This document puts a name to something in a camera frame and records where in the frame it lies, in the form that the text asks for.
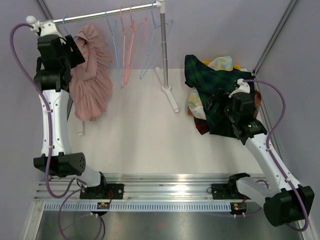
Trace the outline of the pastel tie-dye garment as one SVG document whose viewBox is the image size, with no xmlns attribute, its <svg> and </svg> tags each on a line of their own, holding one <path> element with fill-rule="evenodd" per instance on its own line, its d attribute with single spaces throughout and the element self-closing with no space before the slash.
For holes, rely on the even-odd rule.
<svg viewBox="0 0 320 240">
<path fill-rule="evenodd" d="M 202 61 L 203 64 L 215 71 L 232 71 L 234 64 L 231 56 L 221 56 L 213 61 Z M 198 90 L 193 87 L 187 100 L 187 114 L 200 120 L 206 120 L 206 114 Z"/>
</svg>

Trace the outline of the dark green plaid skirt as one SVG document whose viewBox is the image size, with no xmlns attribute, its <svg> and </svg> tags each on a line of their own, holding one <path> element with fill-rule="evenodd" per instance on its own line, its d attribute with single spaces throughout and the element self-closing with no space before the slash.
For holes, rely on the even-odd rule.
<svg viewBox="0 0 320 240">
<path fill-rule="evenodd" d="M 190 88 L 196 88 L 201 103 L 213 96 L 217 90 L 222 89 L 231 93 L 236 89 L 238 79 L 252 80 L 254 77 L 250 72 L 233 69 L 214 70 L 202 63 L 195 55 L 186 55 L 184 58 L 185 84 Z M 204 107 L 207 127 L 206 133 L 229 138 L 237 138 L 234 133 L 232 122 L 223 113 L 218 111 L 216 104 L 210 109 Z"/>
</svg>

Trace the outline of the red black plaid skirt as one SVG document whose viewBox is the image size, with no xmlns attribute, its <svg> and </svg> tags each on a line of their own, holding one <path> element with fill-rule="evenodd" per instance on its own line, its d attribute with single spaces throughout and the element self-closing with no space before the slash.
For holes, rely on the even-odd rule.
<svg viewBox="0 0 320 240">
<path fill-rule="evenodd" d="M 204 135 L 210 131 L 208 122 L 204 119 L 194 117 L 195 127 L 201 135 Z"/>
</svg>

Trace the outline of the pink pleated skirt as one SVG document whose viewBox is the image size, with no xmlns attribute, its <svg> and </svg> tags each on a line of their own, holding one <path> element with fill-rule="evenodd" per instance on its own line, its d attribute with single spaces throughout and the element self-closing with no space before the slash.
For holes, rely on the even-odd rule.
<svg viewBox="0 0 320 240">
<path fill-rule="evenodd" d="M 112 94 L 112 57 L 103 34 L 92 23 L 79 30 L 75 43 L 85 62 L 71 70 L 69 87 L 74 114 L 81 121 L 95 121 L 107 110 L 107 98 Z"/>
</svg>

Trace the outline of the blue wire hanger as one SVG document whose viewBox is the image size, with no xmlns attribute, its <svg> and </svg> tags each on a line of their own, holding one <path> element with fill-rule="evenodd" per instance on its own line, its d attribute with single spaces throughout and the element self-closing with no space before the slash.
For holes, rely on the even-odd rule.
<svg viewBox="0 0 320 240">
<path fill-rule="evenodd" d="M 158 15 L 158 2 L 153 1 L 150 10 L 150 19 L 148 20 L 147 32 L 145 35 L 145 58 L 143 67 L 141 68 L 139 79 L 142 80 L 147 71 L 154 69 L 162 62 L 162 33 L 161 33 L 161 20 Z"/>
</svg>

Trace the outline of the pink hanger with plaid skirt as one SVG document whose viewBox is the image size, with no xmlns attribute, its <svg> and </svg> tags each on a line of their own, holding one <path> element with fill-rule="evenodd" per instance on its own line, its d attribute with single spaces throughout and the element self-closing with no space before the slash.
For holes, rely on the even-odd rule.
<svg viewBox="0 0 320 240">
<path fill-rule="evenodd" d="M 134 68 L 134 65 L 136 63 L 138 54 L 140 52 L 140 48 L 144 41 L 145 30 L 147 26 L 147 18 L 145 17 L 141 22 L 138 22 L 138 23 L 135 23 L 135 20 L 134 20 L 134 26 L 135 26 L 134 44 L 133 44 L 132 55 L 131 55 L 131 67 L 129 71 L 129 80 L 130 80 L 130 76 Z"/>
</svg>

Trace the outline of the red beige plaid skirt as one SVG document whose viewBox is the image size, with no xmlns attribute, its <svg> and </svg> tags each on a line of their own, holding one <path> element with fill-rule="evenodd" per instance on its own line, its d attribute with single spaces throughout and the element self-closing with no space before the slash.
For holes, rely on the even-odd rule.
<svg viewBox="0 0 320 240">
<path fill-rule="evenodd" d="M 254 104 L 255 104 L 255 112 L 254 112 L 254 118 L 256 119 L 258 116 L 258 113 L 260 111 L 261 107 L 261 102 L 262 102 L 262 95 L 259 91 L 255 91 L 255 96 L 254 96 Z"/>
</svg>

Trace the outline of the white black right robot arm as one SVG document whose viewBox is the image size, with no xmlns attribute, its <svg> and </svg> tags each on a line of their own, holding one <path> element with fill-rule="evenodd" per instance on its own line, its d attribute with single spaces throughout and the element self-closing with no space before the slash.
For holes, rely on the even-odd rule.
<svg viewBox="0 0 320 240">
<path fill-rule="evenodd" d="M 245 196 L 257 203 L 274 227 L 304 220 L 304 231 L 309 224 L 315 193 L 310 186 L 301 185 L 274 151 L 266 128 L 255 117 L 252 94 L 218 89 L 205 106 L 210 110 L 216 108 L 231 123 L 235 136 L 254 156 L 268 182 L 265 187 L 249 174 L 237 173 L 227 181 L 228 195 L 232 198 Z"/>
</svg>

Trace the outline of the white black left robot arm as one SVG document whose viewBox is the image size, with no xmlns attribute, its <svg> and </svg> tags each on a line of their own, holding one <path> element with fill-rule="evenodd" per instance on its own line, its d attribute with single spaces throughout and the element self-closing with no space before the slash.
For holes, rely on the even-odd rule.
<svg viewBox="0 0 320 240">
<path fill-rule="evenodd" d="M 104 174 L 90 168 L 82 152 L 72 152 L 68 135 L 71 70 L 85 59 L 71 35 L 41 36 L 37 49 L 40 57 L 34 82 L 42 107 L 43 145 L 41 156 L 34 158 L 33 165 L 47 178 L 73 176 L 84 187 L 81 199 L 102 199 L 109 191 Z"/>
</svg>

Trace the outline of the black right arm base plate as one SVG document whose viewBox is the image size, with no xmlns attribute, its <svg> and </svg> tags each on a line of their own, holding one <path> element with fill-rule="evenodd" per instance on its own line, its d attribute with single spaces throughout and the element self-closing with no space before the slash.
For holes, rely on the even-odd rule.
<svg viewBox="0 0 320 240">
<path fill-rule="evenodd" d="M 214 200 L 242 200 L 244 198 L 241 194 L 232 193 L 227 183 L 212 183 L 206 192 Z"/>
</svg>

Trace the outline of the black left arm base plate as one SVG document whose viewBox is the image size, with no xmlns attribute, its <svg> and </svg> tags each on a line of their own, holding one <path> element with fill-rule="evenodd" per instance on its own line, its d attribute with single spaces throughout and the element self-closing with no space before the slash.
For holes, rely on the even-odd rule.
<svg viewBox="0 0 320 240">
<path fill-rule="evenodd" d="M 80 192 L 81 200 L 122 200 L 124 184 L 108 183 L 106 186 L 88 187 Z"/>
</svg>

